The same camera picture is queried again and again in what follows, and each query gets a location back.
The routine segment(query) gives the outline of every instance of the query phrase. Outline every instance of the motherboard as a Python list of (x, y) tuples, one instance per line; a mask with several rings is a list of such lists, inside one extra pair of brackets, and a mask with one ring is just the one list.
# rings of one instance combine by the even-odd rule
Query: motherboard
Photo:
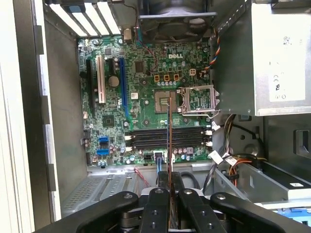
[(89, 166), (153, 164), (167, 158), (172, 99), (173, 162), (208, 159), (211, 120), (183, 115), (211, 105), (208, 42), (143, 45), (121, 36), (78, 41), (84, 138)]

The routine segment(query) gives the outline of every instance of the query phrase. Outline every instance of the green circuit board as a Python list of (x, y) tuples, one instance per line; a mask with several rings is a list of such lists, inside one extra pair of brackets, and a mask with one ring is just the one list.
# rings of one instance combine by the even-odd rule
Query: green circuit board
[[(206, 116), (184, 117), (178, 113), (182, 99), (176, 90), (180, 87), (209, 85), (209, 75), (200, 74), (208, 64), (208, 43), (168, 43), (148, 45), (144, 48), (132, 42), (126, 44), (121, 36), (78, 41), (79, 69), (82, 95), (85, 147), (89, 166), (111, 166), (125, 164), (154, 163), (146, 161), (145, 154), (154, 151), (167, 153), (166, 148), (152, 148), (123, 152), (126, 147), (124, 136), (139, 129), (167, 128), (167, 99), (172, 97), (173, 127), (210, 127)], [(106, 103), (98, 103), (94, 94), (91, 103), (91, 89), (86, 77), (87, 60), (93, 66), (92, 79), (97, 85), (96, 56), (104, 58), (104, 81)], [(122, 80), (120, 58), (125, 61), (127, 113), (122, 102)], [(209, 107), (208, 93), (192, 91), (191, 108)], [(109, 154), (101, 156), (99, 137), (109, 137), (106, 148)], [(175, 154), (175, 162), (206, 160), (209, 150), (206, 146), (195, 146), (191, 153), (186, 148)]]

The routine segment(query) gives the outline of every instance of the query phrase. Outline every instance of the white sticker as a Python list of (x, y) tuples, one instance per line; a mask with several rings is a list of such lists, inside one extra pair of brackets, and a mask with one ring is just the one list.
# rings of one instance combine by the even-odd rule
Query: white sticker
[(131, 100), (138, 100), (138, 93), (131, 93)]
[(294, 187), (303, 187), (301, 183), (290, 183), (290, 185)]
[(213, 122), (212, 122), (212, 129), (213, 129), (214, 131), (216, 131), (216, 130), (218, 130), (219, 128), (220, 128), (220, 126), (217, 125), (217, 124), (215, 123), (215, 121), (213, 121)]
[[(223, 155), (223, 158), (226, 157), (226, 156), (228, 156), (228, 155), (229, 155), (228, 153), (225, 153), (225, 154)], [(236, 160), (236, 159), (233, 158), (233, 157), (229, 157), (229, 158), (227, 158), (227, 159), (225, 159), (225, 160), (226, 160), (226, 162), (229, 163), (231, 166), (234, 166), (234, 165), (237, 163), (237, 161), (238, 161), (238, 160)]]
[(219, 153), (217, 151), (213, 151), (212, 153), (209, 154), (209, 156), (214, 160), (215, 163), (220, 164), (223, 159), (220, 157)]
[(307, 40), (301, 37), (301, 33), (295, 32), (301, 31), (299, 27), (286, 30), (287, 34), (284, 30), (278, 30), (282, 33), (273, 40), (269, 60), (270, 102), (305, 100)]

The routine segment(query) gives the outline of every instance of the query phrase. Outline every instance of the cpu cooling fan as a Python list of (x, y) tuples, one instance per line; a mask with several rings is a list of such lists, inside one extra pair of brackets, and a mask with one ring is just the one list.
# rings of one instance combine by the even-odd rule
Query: cpu cooling fan
[(145, 43), (199, 41), (215, 12), (206, 0), (143, 0), (139, 23)]

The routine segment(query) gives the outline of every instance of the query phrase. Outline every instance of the pcie slot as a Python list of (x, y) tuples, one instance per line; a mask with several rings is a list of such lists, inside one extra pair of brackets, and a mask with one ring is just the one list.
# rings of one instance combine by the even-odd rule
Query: pcie slot
[(89, 107), (94, 113), (94, 108), (95, 108), (95, 98), (94, 98), (94, 69), (93, 69), (93, 63), (91, 60), (87, 59), (86, 60), (86, 76), (87, 76), (87, 83), (89, 87)]
[(127, 86), (126, 86), (126, 72), (125, 72), (125, 60), (120, 58), (120, 81), (121, 81), (121, 98), (122, 104), (124, 107), (125, 117), (128, 118), (128, 109), (127, 109)]

